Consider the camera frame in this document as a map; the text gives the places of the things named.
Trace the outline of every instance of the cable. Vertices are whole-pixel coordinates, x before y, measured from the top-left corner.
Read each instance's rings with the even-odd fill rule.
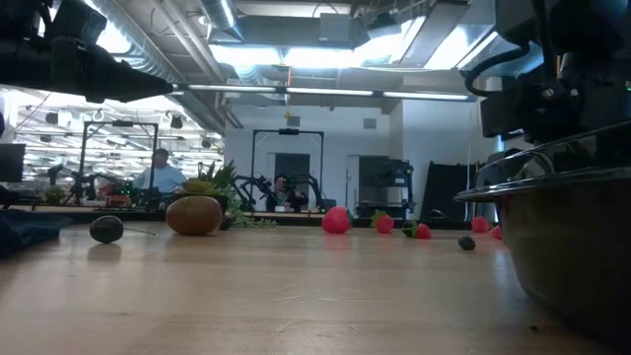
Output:
[[[316,16],[316,11],[317,9],[319,9],[320,6],[322,5],[328,5],[328,7],[330,7],[331,9],[333,9],[333,11],[335,11],[335,14],[339,14],[339,11],[337,11],[337,9],[335,9],[333,7],[333,5],[331,5],[330,3],[328,3],[327,1],[322,1],[321,3],[315,5],[315,9],[314,12],[312,13],[312,17],[314,18]]]
[[[491,95],[498,93],[495,91],[486,91],[475,88],[475,79],[477,79],[483,72],[496,65],[523,58],[528,53],[530,53],[530,45],[528,43],[525,43],[517,49],[500,53],[484,60],[480,64],[476,65],[475,68],[471,69],[469,72],[462,71],[461,73],[464,76],[464,85],[466,86],[466,89],[469,90],[473,95],[483,98],[488,98]]]
[[[556,77],[556,68],[554,66],[554,53],[550,44],[548,12],[545,0],[532,0],[532,8],[536,18],[539,45],[543,52],[543,77],[545,80],[549,80]]]
[[[27,118],[25,118],[22,122],[17,124],[15,126],[15,128],[13,128],[12,130],[10,130],[9,132],[7,132],[5,134],[9,135],[9,134],[17,131],[19,128],[21,128],[25,124],[27,124],[27,122],[29,122],[39,112],[39,109],[41,107],[43,107],[43,105],[46,103],[46,101],[48,100],[48,98],[50,98],[51,95],[52,95],[52,92],[48,93],[48,95],[46,95],[46,97],[43,98],[43,100],[41,101],[41,103],[39,103],[39,105],[35,108],[35,110],[33,112],[31,112],[31,114],[29,114],[29,116],[27,116]]]

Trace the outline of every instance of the man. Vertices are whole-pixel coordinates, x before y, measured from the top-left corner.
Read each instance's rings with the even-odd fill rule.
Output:
[[[186,182],[186,177],[178,169],[169,165],[169,152],[166,149],[156,149],[154,152],[154,187],[161,193],[172,193],[182,188]],[[147,168],[134,181],[134,187],[141,189],[149,188],[151,179],[151,168]]]
[[[309,203],[309,198],[298,190],[287,191],[287,177],[279,175],[274,179],[274,194],[268,196],[265,201],[265,207],[269,212],[275,212],[277,206],[285,207],[285,210],[291,209],[300,212],[301,206]]]

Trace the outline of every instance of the red ball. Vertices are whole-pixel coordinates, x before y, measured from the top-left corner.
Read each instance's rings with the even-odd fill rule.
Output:
[[[430,240],[432,239],[432,230],[427,225],[420,224],[416,227],[416,239]]]
[[[346,207],[333,207],[322,218],[322,228],[330,234],[344,234],[351,229]]]
[[[379,233],[390,234],[394,228],[394,220],[392,217],[384,215],[375,222],[375,228]]]
[[[503,240],[502,229],[500,228],[500,226],[496,226],[491,230],[491,238],[496,239],[498,241]]]
[[[489,221],[484,217],[475,217],[471,221],[471,231],[473,233],[488,233],[489,229],[491,229]]]

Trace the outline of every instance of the seated person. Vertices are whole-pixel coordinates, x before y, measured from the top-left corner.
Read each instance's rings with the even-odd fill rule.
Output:
[[[186,177],[180,170],[169,165],[169,152],[166,149],[156,149],[154,152],[154,187],[160,193],[173,193],[182,188],[186,182]],[[151,168],[147,168],[135,180],[133,186],[140,189],[149,189],[151,179]]]
[[[275,212],[276,206],[284,206],[286,210],[290,208],[295,212],[300,212],[301,206],[309,203],[309,198],[304,193],[298,190],[287,191],[285,189],[286,180],[287,177],[282,174],[274,179],[274,194],[268,196],[265,201],[268,212]]]

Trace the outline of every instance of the blue fabric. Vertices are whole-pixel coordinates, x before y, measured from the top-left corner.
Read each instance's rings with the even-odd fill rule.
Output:
[[[148,189],[149,180],[151,179],[151,168],[145,170],[134,181],[134,187]],[[154,169],[154,187],[162,193],[171,193],[182,187],[186,182],[186,177],[180,170],[166,165],[162,168]]]
[[[70,219],[50,214],[18,210],[0,211],[0,257],[7,257],[28,246],[59,238],[59,231]]]

